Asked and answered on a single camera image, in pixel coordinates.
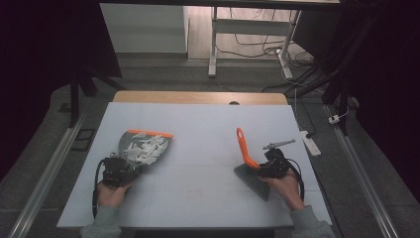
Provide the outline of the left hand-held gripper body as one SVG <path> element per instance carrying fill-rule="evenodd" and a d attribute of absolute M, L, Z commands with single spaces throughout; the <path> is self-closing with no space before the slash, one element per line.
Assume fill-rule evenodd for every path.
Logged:
<path fill-rule="evenodd" d="M 103 182 L 110 187 L 122 187 L 137 177 L 136 170 L 125 159 L 112 154 L 104 159 Z"/>

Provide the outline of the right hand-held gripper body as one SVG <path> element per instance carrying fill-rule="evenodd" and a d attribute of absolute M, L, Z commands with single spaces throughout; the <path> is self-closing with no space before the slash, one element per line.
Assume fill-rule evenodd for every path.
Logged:
<path fill-rule="evenodd" d="M 289 170 L 294 172 L 294 167 L 279 148 L 280 146 L 294 142 L 295 140 L 292 139 L 285 142 L 269 143 L 267 146 L 263 147 L 265 149 L 264 155 L 267 158 L 265 165 L 269 166 L 269 178 L 282 179 L 286 176 Z"/>

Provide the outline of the orange-handled grey brush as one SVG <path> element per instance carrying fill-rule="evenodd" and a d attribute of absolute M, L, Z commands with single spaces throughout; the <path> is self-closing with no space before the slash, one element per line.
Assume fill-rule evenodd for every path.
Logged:
<path fill-rule="evenodd" d="M 259 198 L 264 201 L 268 201 L 269 186 L 261 181 L 257 175 L 257 172 L 261 166 L 250 157 L 246 137 L 243 130 L 238 128 L 236 134 L 243 157 L 243 163 L 240 166 L 234 168 L 234 173 Z"/>

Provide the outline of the person's left hand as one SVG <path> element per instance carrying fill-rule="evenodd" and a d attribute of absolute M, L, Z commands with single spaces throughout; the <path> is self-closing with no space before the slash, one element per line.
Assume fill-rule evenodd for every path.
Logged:
<path fill-rule="evenodd" d="M 103 182 L 100 182 L 97 185 L 98 188 L 98 200 L 97 204 L 99 206 L 114 206 L 119 207 L 125 197 L 128 189 L 133 185 L 133 183 L 128 183 L 125 186 L 117 187 L 115 189 L 107 186 Z"/>

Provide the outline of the person's right hand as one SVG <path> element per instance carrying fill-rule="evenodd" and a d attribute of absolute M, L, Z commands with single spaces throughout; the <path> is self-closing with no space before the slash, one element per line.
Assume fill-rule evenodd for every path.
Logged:
<path fill-rule="evenodd" d="M 277 192 L 291 211 L 305 207 L 299 195 L 297 177 L 292 170 L 289 170 L 283 178 L 261 178 L 261 180 Z"/>

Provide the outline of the white power strip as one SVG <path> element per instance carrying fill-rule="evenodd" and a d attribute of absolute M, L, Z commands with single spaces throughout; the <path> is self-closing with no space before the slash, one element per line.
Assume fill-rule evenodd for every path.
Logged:
<path fill-rule="evenodd" d="M 317 157 L 321 155 L 321 151 L 319 150 L 318 146 L 315 144 L 312 138 L 308 138 L 309 133 L 307 131 L 300 132 L 302 141 L 312 157 Z"/>

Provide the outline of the white table cover board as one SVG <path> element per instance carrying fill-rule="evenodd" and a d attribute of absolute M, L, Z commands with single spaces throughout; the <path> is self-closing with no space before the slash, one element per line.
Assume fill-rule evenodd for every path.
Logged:
<path fill-rule="evenodd" d="M 288 226 L 289 210 L 275 193 L 262 200 L 234 173 L 243 159 L 243 130 L 250 156 L 262 163 L 263 148 L 279 143 L 298 163 L 305 202 L 316 217 L 330 215 L 288 105 L 118 103 L 108 105 L 86 161 L 57 223 L 79 228 L 92 222 L 92 191 L 98 163 L 117 151 L 129 129 L 173 138 L 161 158 L 145 167 L 119 212 L 127 228 L 268 228 Z"/>

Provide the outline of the black metal stand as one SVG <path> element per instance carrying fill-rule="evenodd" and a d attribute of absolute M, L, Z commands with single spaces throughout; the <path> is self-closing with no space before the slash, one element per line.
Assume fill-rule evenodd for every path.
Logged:
<path fill-rule="evenodd" d="M 98 89 L 93 81 L 94 78 L 98 78 L 105 84 L 111 86 L 117 91 L 126 90 L 126 87 L 119 84 L 117 81 L 112 79 L 91 66 L 78 67 L 70 81 L 70 123 L 69 128 L 73 128 L 79 119 L 79 94 L 78 89 L 81 89 L 83 94 L 87 97 L 93 97 L 98 92 Z"/>
<path fill-rule="evenodd" d="M 327 68 L 327 74 L 318 81 L 309 83 L 304 89 L 298 90 L 296 97 L 300 98 L 327 84 L 321 100 L 324 104 L 331 105 L 339 98 L 337 125 L 347 136 L 346 117 L 349 112 L 352 66 L 355 66 L 357 53 L 361 51 L 365 38 L 377 20 L 377 13 L 373 10 L 353 10 L 348 15 L 342 14 L 342 18 L 345 24 L 338 25 L 336 28 L 337 31 L 342 32 L 339 45 L 328 57 L 318 61 L 319 67 Z"/>

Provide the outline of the wooden table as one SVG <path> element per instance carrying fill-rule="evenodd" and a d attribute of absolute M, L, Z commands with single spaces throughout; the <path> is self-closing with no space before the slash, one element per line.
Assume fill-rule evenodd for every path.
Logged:
<path fill-rule="evenodd" d="M 194 92 L 194 91 L 118 91 L 114 102 L 223 104 L 223 105 L 287 105 L 281 93 Z"/>

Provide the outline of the white cabinet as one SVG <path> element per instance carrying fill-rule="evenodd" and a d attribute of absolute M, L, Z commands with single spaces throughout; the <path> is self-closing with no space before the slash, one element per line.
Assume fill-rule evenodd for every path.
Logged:
<path fill-rule="evenodd" d="M 116 53 L 187 52 L 185 7 L 101 3 L 100 8 Z"/>

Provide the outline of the aluminium floor rail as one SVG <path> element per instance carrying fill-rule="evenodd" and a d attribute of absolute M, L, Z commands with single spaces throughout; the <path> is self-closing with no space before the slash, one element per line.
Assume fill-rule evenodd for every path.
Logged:
<path fill-rule="evenodd" d="M 23 210 L 18 216 L 7 238 L 26 238 L 47 195 L 55 181 L 55 178 L 66 158 L 72 143 L 74 142 L 87 114 L 82 112 L 71 127 L 65 130 L 59 144 L 55 148 L 49 163 L 38 180 L 33 192 L 27 200 Z"/>
<path fill-rule="evenodd" d="M 358 181 L 360 188 L 371 209 L 371 213 L 384 238 L 400 238 L 393 221 L 391 220 L 382 200 L 379 198 L 368 173 L 366 172 L 358 153 L 356 152 L 350 138 L 345 136 L 340 127 L 336 124 L 328 125 L 333 129 L 342 150 L 344 151 L 350 167 Z"/>

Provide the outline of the white metal desk frame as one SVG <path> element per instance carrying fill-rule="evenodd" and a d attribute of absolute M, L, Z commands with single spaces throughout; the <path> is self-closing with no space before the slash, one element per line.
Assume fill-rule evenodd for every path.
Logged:
<path fill-rule="evenodd" d="M 291 16 L 288 22 L 219 19 L 218 8 L 213 7 L 211 14 L 212 32 L 208 76 L 210 78 L 214 78 L 216 76 L 217 36 L 219 34 L 239 34 L 284 37 L 283 47 L 280 50 L 277 50 L 276 54 L 281 65 L 283 76 L 286 79 L 292 79 L 293 75 L 286 60 L 286 54 L 288 53 L 288 47 L 292 40 L 300 11 L 291 10 L 290 13 Z"/>

